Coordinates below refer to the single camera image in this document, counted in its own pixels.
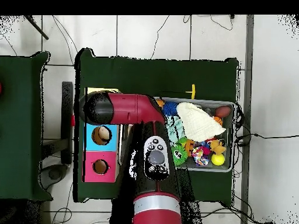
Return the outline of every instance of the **dark green tabletop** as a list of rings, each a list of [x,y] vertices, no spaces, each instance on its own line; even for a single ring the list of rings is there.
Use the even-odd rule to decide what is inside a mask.
[[[51,200],[39,186],[41,75],[48,52],[0,56],[0,199]]]
[[[94,57],[88,48],[76,57],[76,88],[79,96],[85,88],[115,88],[122,93],[190,99],[192,84],[196,85],[195,99],[235,102],[238,61],[175,61],[145,60],[123,57]],[[79,125],[79,161],[82,161],[84,122]],[[117,197],[118,181],[83,183],[82,162],[78,162],[78,199],[111,199]],[[199,201],[222,201],[231,204],[232,171],[212,173],[190,171],[193,192]]]

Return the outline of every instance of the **colorful toy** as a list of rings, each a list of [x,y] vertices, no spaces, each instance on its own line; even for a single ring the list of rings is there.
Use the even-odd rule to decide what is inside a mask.
[[[220,155],[212,154],[211,161],[214,165],[221,166],[225,162],[225,157],[223,154]]]
[[[183,123],[178,116],[166,116],[165,125],[168,131],[168,139],[174,144],[185,137]]]
[[[222,106],[216,109],[215,116],[219,118],[225,118],[231,113],[231,108],[229,106]]]
[[[191,152],[193,150],[193,147],[194,147],[194,142],[190,139],[187,139],[186,145],[185,145],[185,151],[187,152],[188,157],[191,157]]]
[[[163,100],[161,100],[161,99],[156,99],[156,102],[158,103],[159,107],[160,107],[161,109],[163,109],[163,106],[164,106],[164,104],[165,104],[165,101],[163,101]]]
[[[176,111],[176,106],[178,104],[172,101],[165,102],[162,112],[167,116],[174,116],[177,115],[178,112]]]
[[[203,151],[204,155],[209,155],[211,153],[210,147],[200,146],[199,148]]]
[[[188,139],[184,136],[183,138],[181,138],[180,140],[178,140],[177,144],[180,144],[184,148],[185,145],[186,145],[187,140]]]
[[[221,119],[220,117],[214,116],[213,119],[214,119],[217,123],[219,123],[221,126],[223,125],[223,121],[222,121],[222,119]]]
[[[213,140],[210,142],[210,148],[211,151],[213,151],[216,155],[222,154],[224,151],[226,151],[226,147],[223,147],[222,142],[219,140]]]
[[[203,150],[200,147],[192,150],[192,157],[198,166],[208,165],[208,159],[203,155]]]
[[[171,152],[172,152],[173,162],[176,167],[179,167],[187,160],[188,157],[187,152],[182,146],[176,145],[171,147]]]

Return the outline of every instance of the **white tile floor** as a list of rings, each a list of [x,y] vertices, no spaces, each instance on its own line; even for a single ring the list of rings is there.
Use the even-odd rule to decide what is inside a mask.
[[[41,26],[41,16],[33,16]],[[72,37],[77,50],[89,47],[96,56],[124,56],[130,58],[150,59],[157,40],[157,31],[164,23],[165,16],[56,16]],[[231,27],[228,15],[213,16],[213,20],[221,25]],[[43,16],[43,30],[49,40],[41,35],[26,19],[7,23],[8,31],[4,33],[17,55],[30,56],[41,50],[51,53],[49,64],[72,65],[76,49],[65,30],[58,23],[65,38],[60,33],[52,16]],[[236,57],[241,68],[245,66],[246,16],[236,15],[232,21],[231,31],[225,30],[213,22],[209,15],[192,16],[192,46],[193,60],[224,60]],[[168,18],[159,31],[153,59],[188,60],[190,43],[190,21],[183,23],[183,15]],[[7,41],[0,35],[0,55],[14,55]],[[71,66],[47,66],[44,72],[44,137],[60,137],[60,107],[61,82],[75,82],[75,71]],[[240,73],[241,96],[244,89],[244,71]],[[59,163],[59,158],[49,157],[44,160],[44,166]],[[241,170],[241,158],[236,165]],[[53,201],[44,204],[44,224],[51,224],[55,212],[66,207],[68,194],[72,184],[72,168],[58,184],[50,188]],[[236,179],[236,195],[241,197],[241,179]],[[240,208],[240,201],[235,199],[235,207]],[[84,204],[74,203],[70,196],[68,208],[72,217],[64,224],[108,224],[111,211],[110,200],[89,200]],[[201,202],[200,210],[204,215],[222,208],[217,202]],[[61,222],[65,213],[57,214],[54,222]],[[221,211],[203,218],[203,224],[240,224],[240,219],[228,210]]]

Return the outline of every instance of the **stuffed toy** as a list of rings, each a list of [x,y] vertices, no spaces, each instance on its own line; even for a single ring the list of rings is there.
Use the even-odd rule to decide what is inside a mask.
[[[211,151],[213,151],[216,155],[222,154],[226,151],[226,147],[223,147],[222,142],[219,140],[213,140],[210,142]]]

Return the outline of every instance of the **tennis ball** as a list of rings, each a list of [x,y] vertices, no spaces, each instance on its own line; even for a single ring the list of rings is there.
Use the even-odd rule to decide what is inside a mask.
[[[221,166],[225,162],[225,157],[223,154],[220,155],[213,154],[211,161],[214,165]]]

